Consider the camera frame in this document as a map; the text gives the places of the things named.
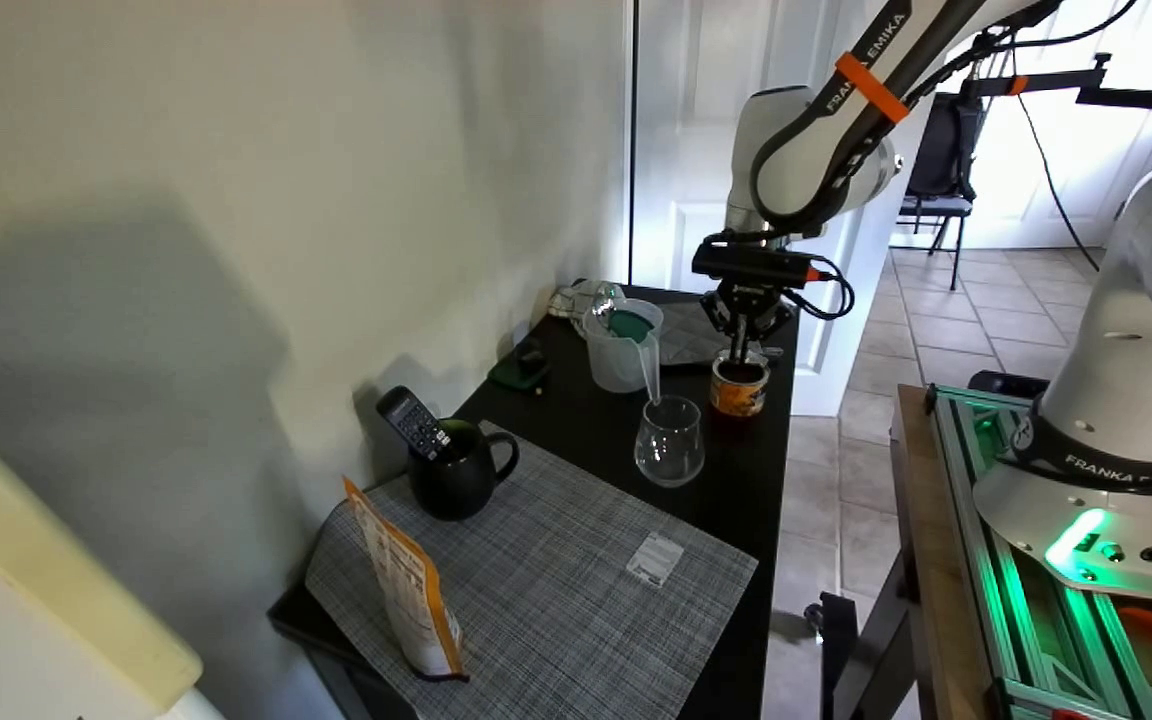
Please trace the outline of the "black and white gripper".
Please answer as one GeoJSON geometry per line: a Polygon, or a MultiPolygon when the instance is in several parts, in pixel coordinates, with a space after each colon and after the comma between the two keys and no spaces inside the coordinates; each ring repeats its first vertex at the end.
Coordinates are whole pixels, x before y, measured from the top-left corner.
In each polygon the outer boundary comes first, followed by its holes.
{"type": "Polygon", "coordinates": [[[712,280],[703,313],[726,331],[726,359],[745,364],[763,359],[761,334],[773,334],[794,316],[789,290],[804,286],[813,276],[813,258],[804,253],[734,237],[709,237],[691,253],[691,267],[712,280]]]}

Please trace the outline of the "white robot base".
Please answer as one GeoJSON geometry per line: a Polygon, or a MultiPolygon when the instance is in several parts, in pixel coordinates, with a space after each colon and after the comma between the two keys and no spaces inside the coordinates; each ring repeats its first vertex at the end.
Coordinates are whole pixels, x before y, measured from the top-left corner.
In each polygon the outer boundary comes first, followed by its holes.
{"type": "Polygon", "coordinates": [[[1068,359],[971,503],[1065,582],[1152,598],[1152,173],[1113,224],[1068,359]]]}

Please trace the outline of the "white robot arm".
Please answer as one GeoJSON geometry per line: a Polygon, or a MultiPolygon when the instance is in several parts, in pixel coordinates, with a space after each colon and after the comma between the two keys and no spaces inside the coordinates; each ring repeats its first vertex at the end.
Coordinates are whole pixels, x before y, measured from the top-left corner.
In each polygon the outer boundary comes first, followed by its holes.
{"type": "Polygon", "coordinates": [[[797,241],[867,202],[894,180],[890,133],[957,66],[999,51],[1062,0],[884,0],[819,87],[754,90],[741,106],[726,226],[691,267],[712,280],[709,320],[745,364],[786,320],[856,309],[845,267],[797,241]]]}

